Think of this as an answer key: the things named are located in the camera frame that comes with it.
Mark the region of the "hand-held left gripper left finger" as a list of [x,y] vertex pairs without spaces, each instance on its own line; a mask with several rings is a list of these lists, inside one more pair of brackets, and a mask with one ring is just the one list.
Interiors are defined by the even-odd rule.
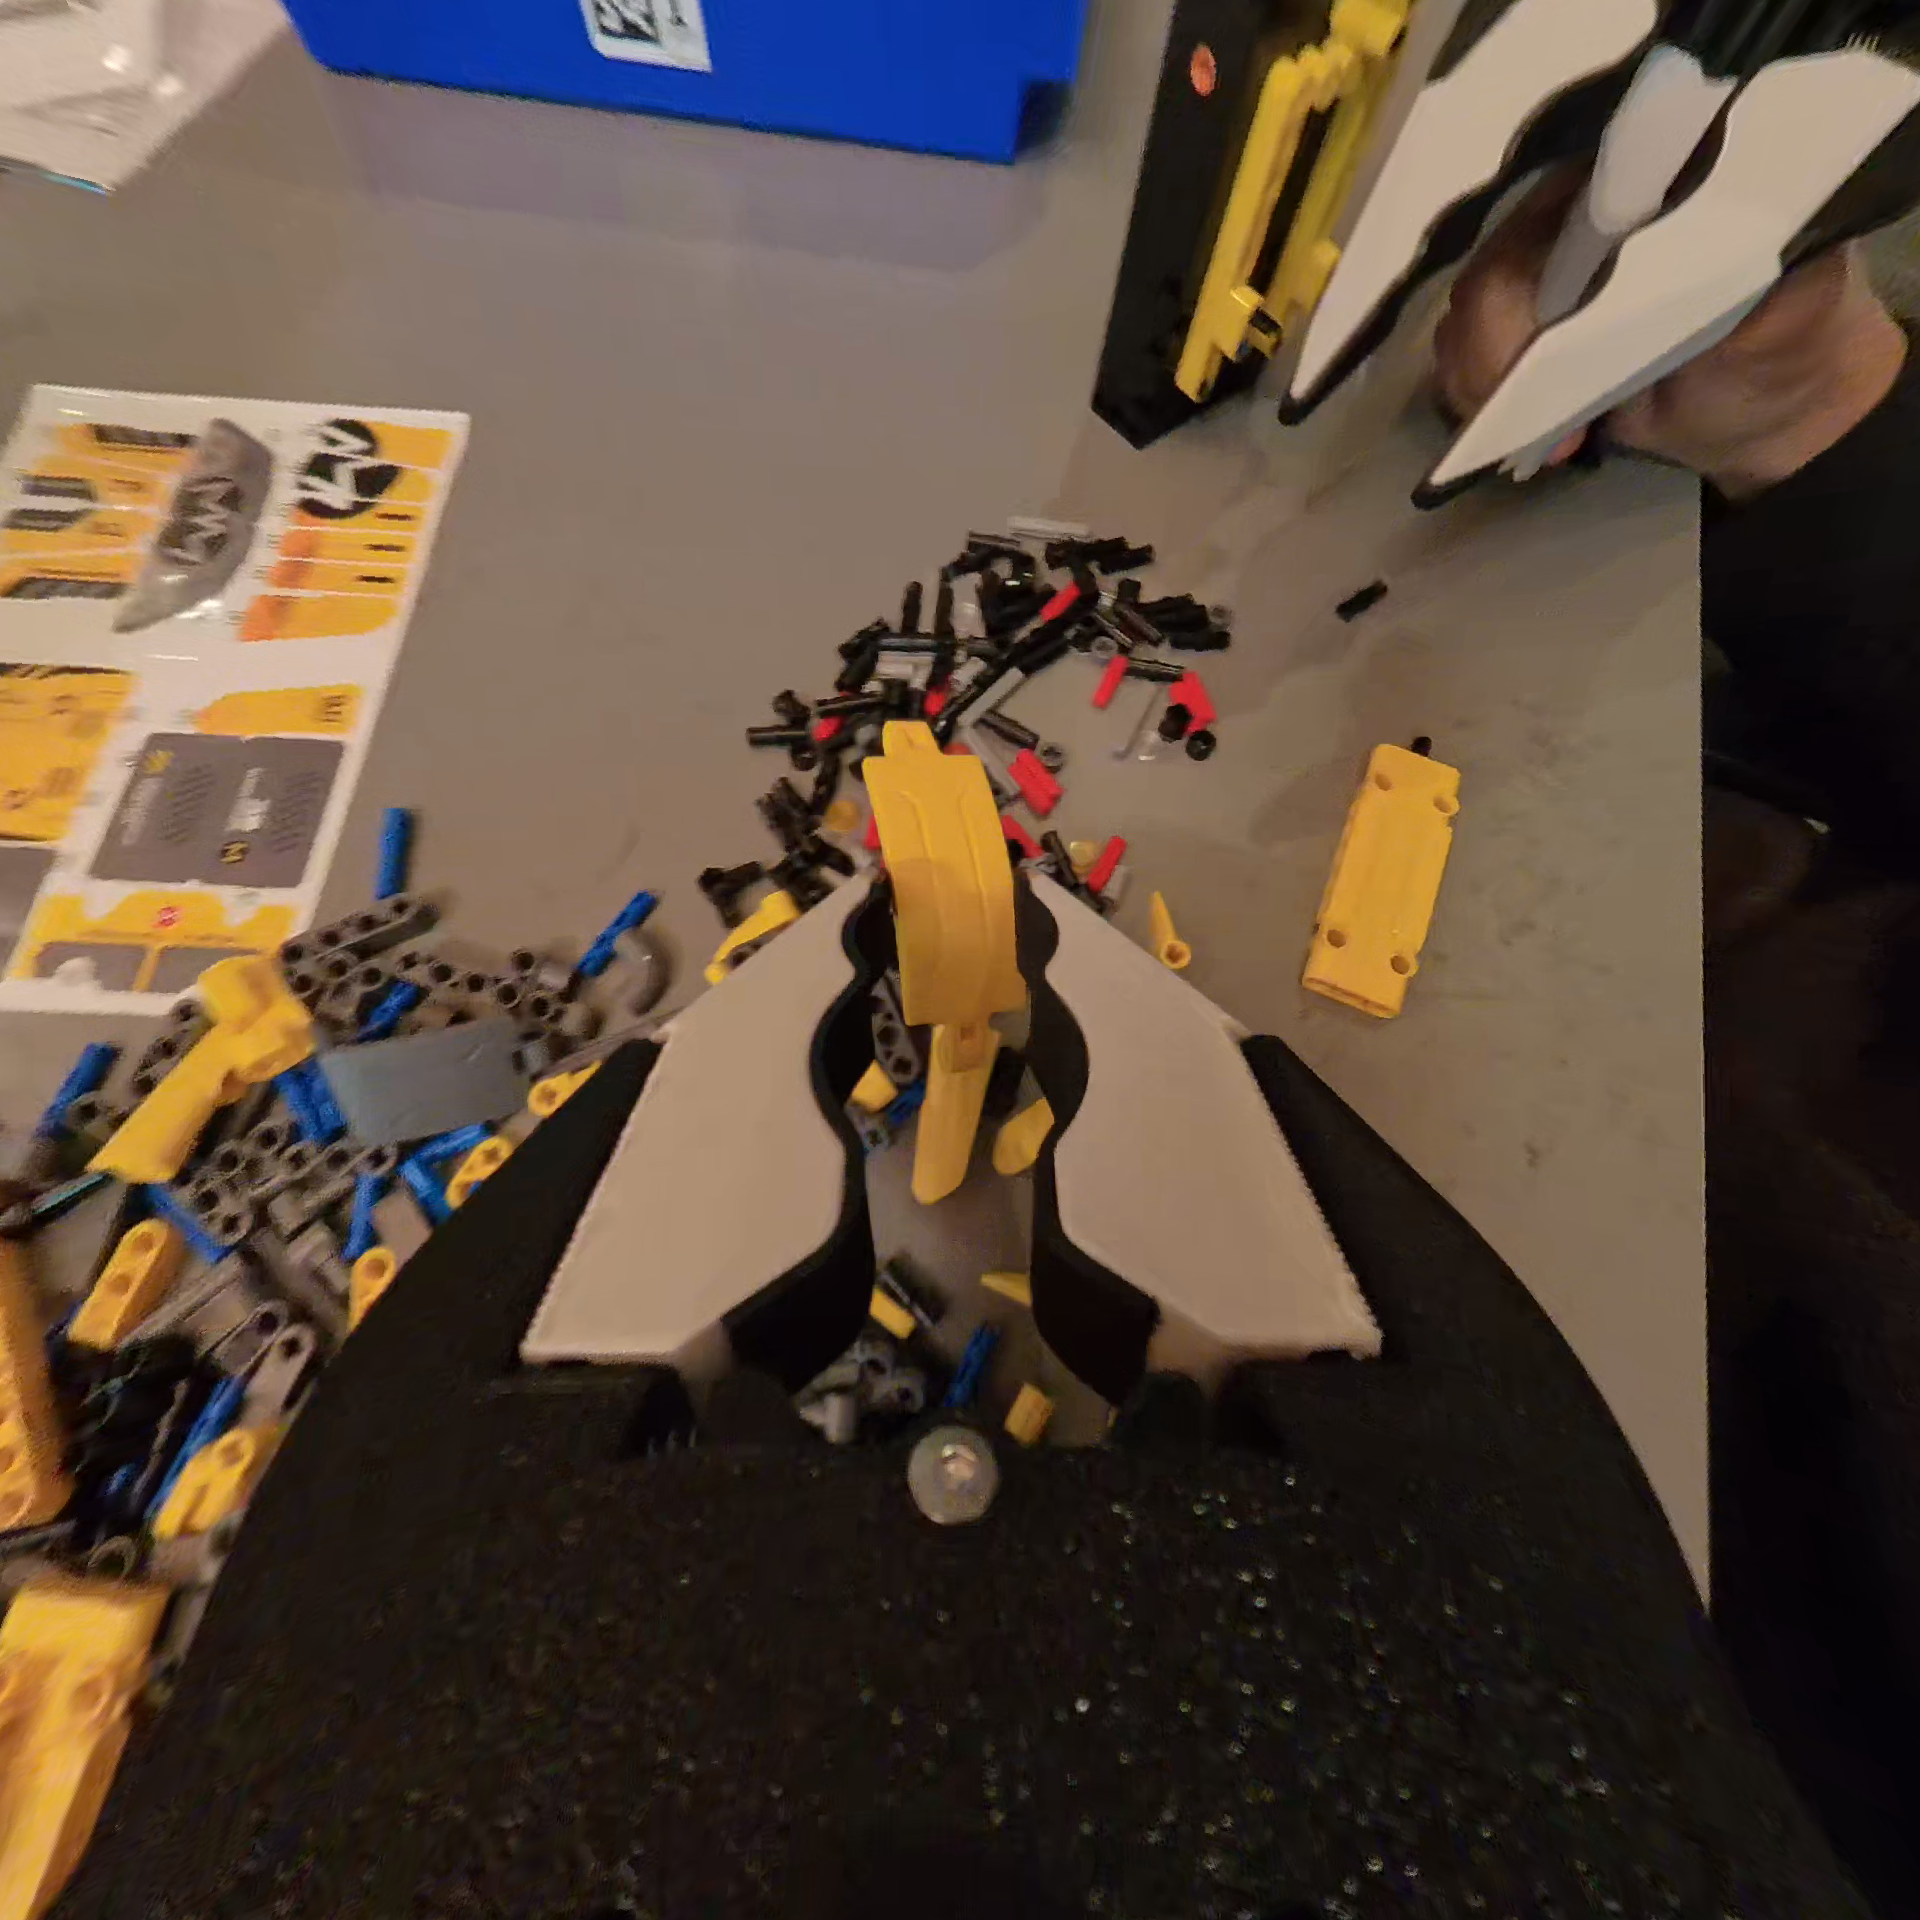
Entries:
[[800,1392],[860,1339],[875,1234],[846,1100],[873,1062],[873,910],[875,879],[839,885],[645,1048],[520,1360]]

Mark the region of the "yellow sticker sheet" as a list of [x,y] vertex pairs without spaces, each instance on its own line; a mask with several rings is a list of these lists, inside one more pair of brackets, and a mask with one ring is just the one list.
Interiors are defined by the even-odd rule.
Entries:
[[5,443],[5,1008],[315,924],[470,418],[35,385]]

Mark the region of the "blue bin with tag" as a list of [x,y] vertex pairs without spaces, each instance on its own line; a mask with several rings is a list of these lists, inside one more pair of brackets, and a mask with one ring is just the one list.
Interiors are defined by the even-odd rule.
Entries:
[[353,77],[1011,162],[1067,104],[1088,4],[284,4]]

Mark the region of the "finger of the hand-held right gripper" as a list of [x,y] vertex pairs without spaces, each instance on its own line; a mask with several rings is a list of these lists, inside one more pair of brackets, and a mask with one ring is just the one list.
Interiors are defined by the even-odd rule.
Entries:
[[1577,429],[1722,342],[1915,113],[1918,64],[1888,53],[1761,67],[1722,113],[1705,175],[1621,242],[1582,306],[1533,337],[1415,504],[1441,507],[1491,471],[1538,471]]
[[1475,238],[1524,141],[1621,67],[1656,20],[1656,4],[1461,4],[1337,246],[1286,378],[1286,423],[1382,346],[1417,284]]

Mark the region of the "person's right hand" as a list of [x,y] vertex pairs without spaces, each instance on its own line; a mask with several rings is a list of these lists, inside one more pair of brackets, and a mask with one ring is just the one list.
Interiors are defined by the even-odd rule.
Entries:
[[[1549,171],[1454,276],[1435,330],[1431,393],[1454,420],[1478,414],[1534,326],[1534,296],[1584,165]],[[1636,454],[1757,496],[1839,443],[1908,362],[1860,242],[1814,256],[1718,346],[1574,429],[1545,464]]]

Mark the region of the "heap of black red pins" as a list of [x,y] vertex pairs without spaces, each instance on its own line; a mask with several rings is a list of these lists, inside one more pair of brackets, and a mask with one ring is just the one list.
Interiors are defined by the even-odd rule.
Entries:
[[1000,832],[1019,869],[1051,869],[1094,907],[1109,907],[1122,853],[1067,855],[1051,828],[1066,799],[1067,744],[1016,716],[1016,698],[1061,665],[1090,669],[1090,712],[1139,712],[1119,753],[1218,751],[1218,701],[1202,661],[1233,644],[1233,614],[1187,592],[1150,592],[1152,543],[1071,522],[1009,520],[970,533],[948,564],[902,588],[891,617],[846,638],[818,686],[781,686],[745,744],[781,761],[758,795],[777,855],[709,864],[703,897],[736,946],[821,904],[880,853],[864,795],[887,726],[917,722],[935,748],[980,761]]

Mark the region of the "person's right forearm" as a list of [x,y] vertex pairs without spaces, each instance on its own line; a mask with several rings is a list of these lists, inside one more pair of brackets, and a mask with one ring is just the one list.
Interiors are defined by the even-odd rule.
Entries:
[[1918,832],[1918,337],[1839,443],[1757,496],[1700,479],[1709,753],[1833,828]]

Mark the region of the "dark grey panel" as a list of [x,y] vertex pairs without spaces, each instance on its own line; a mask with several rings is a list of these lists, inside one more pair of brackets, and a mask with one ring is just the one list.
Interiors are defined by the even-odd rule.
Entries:
[[316,1058],[351,1140],[402,1145],[520,1110],[528,1086],[515,1019],[412,1033],[331,1048]]

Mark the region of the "yellow curved panel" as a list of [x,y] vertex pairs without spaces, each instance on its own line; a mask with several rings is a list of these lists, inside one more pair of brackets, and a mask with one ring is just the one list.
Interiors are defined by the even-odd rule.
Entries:
[[1030,986],[1016,941],[1016,869],[985,768],[950,753],[923,722],[887,722],[864,761],[891,883],[902,1008],[930,1029],[930,1080],[991,1068],[997,1015]]

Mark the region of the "pile of mixed toy bricks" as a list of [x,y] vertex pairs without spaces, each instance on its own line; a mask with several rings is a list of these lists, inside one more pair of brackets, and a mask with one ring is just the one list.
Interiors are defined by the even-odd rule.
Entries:
[[[470,964],[381,826],[370,904],[223,958],[130,1062],[87,1044],[5,1182],[5,1917],[43,1917],[174,1689],[299,1406],[434,1234],[670,992],[640,887],[576,955]],[[351,1140],[316,1058],[515,1019],[505,1121]]]

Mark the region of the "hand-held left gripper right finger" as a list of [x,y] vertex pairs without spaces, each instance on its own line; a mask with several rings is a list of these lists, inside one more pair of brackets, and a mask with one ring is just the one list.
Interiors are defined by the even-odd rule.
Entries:
[[1019,879],[1032,1316],[1126,1403],[1150,1375],[1382,1354],[1382,1327],[1261,1089],[1255,1035],[1058,883]]

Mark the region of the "printed paper sheets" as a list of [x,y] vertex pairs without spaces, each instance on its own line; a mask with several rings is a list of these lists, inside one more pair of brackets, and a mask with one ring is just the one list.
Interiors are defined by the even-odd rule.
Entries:
[[286,25],[280,4],[5,4],[5,172],[113,193]]

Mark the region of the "black yellow brick model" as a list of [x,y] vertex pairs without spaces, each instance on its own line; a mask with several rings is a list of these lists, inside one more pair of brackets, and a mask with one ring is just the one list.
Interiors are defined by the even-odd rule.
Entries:
[[1320,305],[1419,4],[1179,4],[1090,410],[1133,451],[1249,393]]

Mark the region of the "yellow flat panel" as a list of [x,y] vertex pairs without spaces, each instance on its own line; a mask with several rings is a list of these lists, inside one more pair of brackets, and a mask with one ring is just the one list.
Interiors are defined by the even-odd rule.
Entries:
[[1397,1019],[1454,853],[1461,769],[1400,744],[1368,753],[1311,928],[1302,989]]

